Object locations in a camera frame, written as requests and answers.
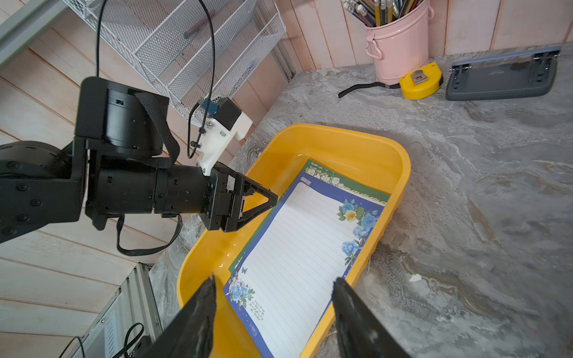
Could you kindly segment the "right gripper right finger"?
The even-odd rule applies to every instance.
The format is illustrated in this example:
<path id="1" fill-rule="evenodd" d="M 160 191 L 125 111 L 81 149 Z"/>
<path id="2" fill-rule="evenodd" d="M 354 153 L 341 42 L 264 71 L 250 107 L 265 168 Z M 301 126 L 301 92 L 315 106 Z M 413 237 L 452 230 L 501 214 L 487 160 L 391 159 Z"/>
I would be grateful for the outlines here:
<path id="1" fill-rule="evenodd" d="M 340 356 L 410 357 L 344 278 L 334 281 L 331 301 Z"/>

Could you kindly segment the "pink pencil cup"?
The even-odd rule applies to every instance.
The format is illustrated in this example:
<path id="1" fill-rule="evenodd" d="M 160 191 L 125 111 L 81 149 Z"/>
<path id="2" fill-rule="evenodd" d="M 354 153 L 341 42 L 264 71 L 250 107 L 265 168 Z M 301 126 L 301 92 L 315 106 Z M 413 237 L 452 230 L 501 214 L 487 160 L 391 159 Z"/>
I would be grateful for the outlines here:
<path id="1" fill-rule="evenodd" d="M 429 64 L 429 21 L 434 9 L 422 1 L 388 25 L 366 30 L 366 54 L 373 59 L 376 81 L 397 88 L 404 76 Z"/>

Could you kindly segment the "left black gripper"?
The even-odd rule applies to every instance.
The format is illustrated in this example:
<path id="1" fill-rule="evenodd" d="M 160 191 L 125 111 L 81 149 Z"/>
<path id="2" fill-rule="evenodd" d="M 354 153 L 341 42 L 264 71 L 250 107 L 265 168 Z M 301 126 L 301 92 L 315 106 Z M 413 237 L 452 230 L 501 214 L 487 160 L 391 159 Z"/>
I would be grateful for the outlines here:
<path id="1" fill-rule="evenodd" d="M 228 179 L 232 188 L 228 189 Z M 272 209 L 278 196 L 221 162 L 210 175 L 197 166 L 152 168 L 104 156 L 90 169 L 85 213 L 101 231 L 110 218 L 128 214 L 198 213 L 209 231 L 239 231 Z"/>

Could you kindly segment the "pencils bundle in cup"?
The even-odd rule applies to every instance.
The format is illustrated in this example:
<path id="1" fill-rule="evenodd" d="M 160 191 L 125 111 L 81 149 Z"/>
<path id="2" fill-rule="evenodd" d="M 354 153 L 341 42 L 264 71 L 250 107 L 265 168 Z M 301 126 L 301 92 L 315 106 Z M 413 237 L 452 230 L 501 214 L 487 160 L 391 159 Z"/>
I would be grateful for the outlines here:
<path id="1" fill-rule="evenodd" d="M 422 0 L 343 0 L 343 9 L 362 22 L 367 28 L 388 25 L 413 13 L 421 7 Z"/>

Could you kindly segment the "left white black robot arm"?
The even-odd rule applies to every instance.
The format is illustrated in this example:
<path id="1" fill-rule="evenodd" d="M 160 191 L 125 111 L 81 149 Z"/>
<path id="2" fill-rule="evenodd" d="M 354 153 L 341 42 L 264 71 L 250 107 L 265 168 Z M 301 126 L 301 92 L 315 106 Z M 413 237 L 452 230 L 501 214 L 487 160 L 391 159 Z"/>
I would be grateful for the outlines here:
<path id="1" fill-rule="evenodd" d="M 1 241 L 81 214 L 103 230 L 109 219 L 200 216 L 209 231 L 235 232 L 276 206 L 271 190 L 219 162 L 225 147 L 201 130 L 196 166 L 178 164 L 170 100 L 99 77 L 85 78 L 70 144 L 20 141 L 1 147 Z"/>

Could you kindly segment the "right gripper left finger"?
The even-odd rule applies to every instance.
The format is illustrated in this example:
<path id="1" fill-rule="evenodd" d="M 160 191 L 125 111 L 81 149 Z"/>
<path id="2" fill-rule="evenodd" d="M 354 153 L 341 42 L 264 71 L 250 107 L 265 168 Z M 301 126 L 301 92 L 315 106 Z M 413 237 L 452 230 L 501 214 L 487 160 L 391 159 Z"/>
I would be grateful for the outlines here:
<path id="1" fill-rule="evenodd" d="M 216 280 L 210 276 L 195 291 L 142 357 L 209 357 L 214 344 Z"/>

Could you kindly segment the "yellow tape measure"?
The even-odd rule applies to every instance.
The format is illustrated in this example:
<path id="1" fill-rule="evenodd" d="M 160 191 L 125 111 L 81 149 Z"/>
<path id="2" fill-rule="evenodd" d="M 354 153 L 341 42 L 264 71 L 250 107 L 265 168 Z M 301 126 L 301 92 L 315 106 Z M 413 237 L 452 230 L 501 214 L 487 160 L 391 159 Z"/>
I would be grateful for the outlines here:
<path id="1" fill-rule="evenodd" d="M 351 92 L 373 87 L 387 89 L 400 89 L 404 98 L 419 100 L 435 94 L 444 82 L 443 73 L 436 62 L 432 62 L 410 74 L 402 77 L 397 84 L 389 85 L 381 82 L 368 84 L 355 84 L 338 93 L 338 98 L 343 98 Z"/>

